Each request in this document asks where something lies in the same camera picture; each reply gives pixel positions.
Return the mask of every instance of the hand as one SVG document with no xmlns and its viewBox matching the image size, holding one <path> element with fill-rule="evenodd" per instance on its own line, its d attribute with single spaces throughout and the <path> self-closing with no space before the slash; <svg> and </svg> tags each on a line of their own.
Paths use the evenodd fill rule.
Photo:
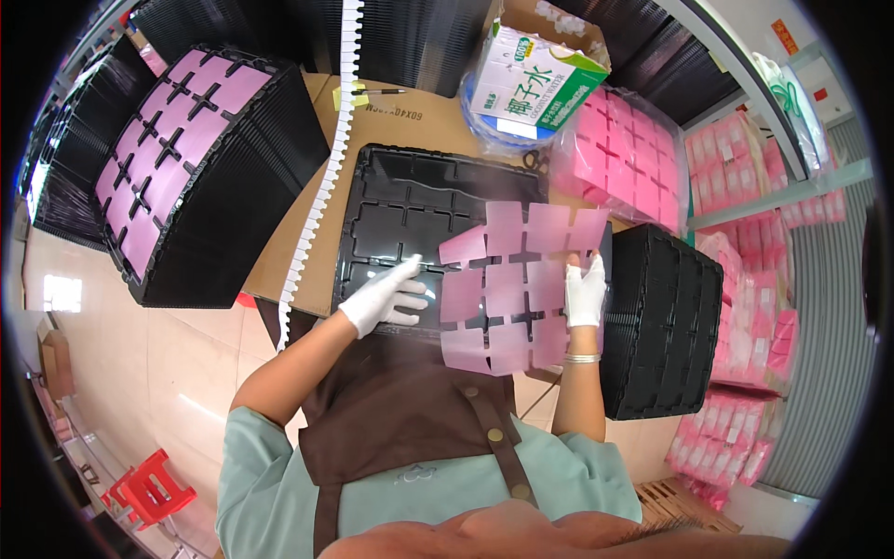
<svg viewBox="0 0 894 559">
<path fill-rule="evenodd" d="M 573 326 L 599 326 L 605 298 L 603 257 L 594 251 L 590 270 L 581 277 L 580 258 L 570 254 L 565 261 L 565 317 Z"/>
<path fill-rule="evenodd" d="M 425 293 L 426 285 L 414 282 L 411 277 L 419 273 L 422 256 L 414 254 L 403 264 L 373 276 L 363 287 L 351 295 L 338 308 L 357 328 L 357 339 L 369 334 L 380 322 L 392 322 L 400 326 L 415 326 L 419 316 L 404 314 L 395 307 L 422 310 L 428 301 L 407 295 Z"/>
</svg>

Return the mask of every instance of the brown apron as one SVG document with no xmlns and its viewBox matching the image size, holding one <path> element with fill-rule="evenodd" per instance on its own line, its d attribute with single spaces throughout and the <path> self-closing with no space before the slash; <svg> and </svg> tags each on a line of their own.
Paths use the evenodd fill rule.
<svg viewBox="0 0 894 559">
<path fill-rule="evenodd" d="M 349 346 L 302 405 L 301 455 L 319 487 L 314 557 L 338 538 L 342 485 L 382 471 L 493 453 L 511 496 L 536 506 L 514 445 L 512 377 L 443 365 L 440 348 L 369 335 Z"/>
</svg>

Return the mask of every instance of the light green shirt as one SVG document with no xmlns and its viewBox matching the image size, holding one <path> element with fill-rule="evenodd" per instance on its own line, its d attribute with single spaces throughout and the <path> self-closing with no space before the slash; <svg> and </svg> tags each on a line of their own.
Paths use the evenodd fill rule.
<svg viewBox="0 0 894 559">
<path fill-rule="evenodd" d="M 513 417 L 516 445 L 540 510 L 551 520 L 602 511 L 642 521 L 614 443 L 554 436 Z M 215 528 L 227 559 L 312 557 L 317 487 L 282 428 L 248 408 L 230 413 Z M 339 536 L 392 521 L 437 524 L 510 498 L 492 454 L 408 464 L 345 484 Z"/>
</svg>

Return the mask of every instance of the red sign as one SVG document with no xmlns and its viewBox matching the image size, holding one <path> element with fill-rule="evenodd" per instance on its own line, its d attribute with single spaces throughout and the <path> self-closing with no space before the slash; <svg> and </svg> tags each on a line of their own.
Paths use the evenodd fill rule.
<svg viewBox="0 0 894 559">
<path fill-rule="evenodd" d="M 785 26 L 785 23 L 783 23 L 782 20 L 774 21 L 770 24 L 770 27 L 776 32 L 776 37 L 780 38 L 780 41 L 785 47 L 786 52 L 789 53 L 789 56 L 792 56 L 800 50 L 795 43 L 795 39 L 791 36 L 791 33 L 789 33 L 789 28 Z"/>
</svg>

